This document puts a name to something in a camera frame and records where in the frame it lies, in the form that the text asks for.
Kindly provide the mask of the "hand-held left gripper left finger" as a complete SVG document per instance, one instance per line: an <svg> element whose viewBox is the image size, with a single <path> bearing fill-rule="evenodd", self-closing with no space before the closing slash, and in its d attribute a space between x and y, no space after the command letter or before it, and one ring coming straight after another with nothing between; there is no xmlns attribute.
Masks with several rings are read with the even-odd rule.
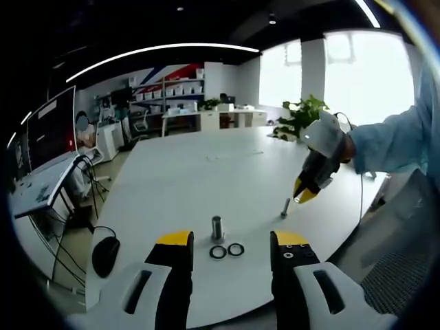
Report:
<svg viewBox="0 0 440 330"><path fill-rule="evenodd" d="M161 236L142 263L125 267L87 312L67 317L72 329L185 329L193 292L189 230Z"/></svg>

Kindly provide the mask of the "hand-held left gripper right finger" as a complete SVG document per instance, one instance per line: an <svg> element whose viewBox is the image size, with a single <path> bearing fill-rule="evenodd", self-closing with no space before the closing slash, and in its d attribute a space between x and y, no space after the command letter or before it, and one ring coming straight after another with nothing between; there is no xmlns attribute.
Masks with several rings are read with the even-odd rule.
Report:
<svg viewBox="0 0 440 330"><path fill-rule="evenodd" d="M270 233L272 295L278 329L390 329L364 290L333 263L320 262L299 234Z"/></svg>

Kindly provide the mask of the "person's right hand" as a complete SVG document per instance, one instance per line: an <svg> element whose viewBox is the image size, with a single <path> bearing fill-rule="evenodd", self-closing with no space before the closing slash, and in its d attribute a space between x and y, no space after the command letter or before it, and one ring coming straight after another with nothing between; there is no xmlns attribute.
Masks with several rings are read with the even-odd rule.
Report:
<svg viewBox="0 0 440 330"><path fill-rule="evenodd" d="M340 156L340 162L348 164L356 154L356 149L353 140L349 134L344 135L344 148Z"/></svg>

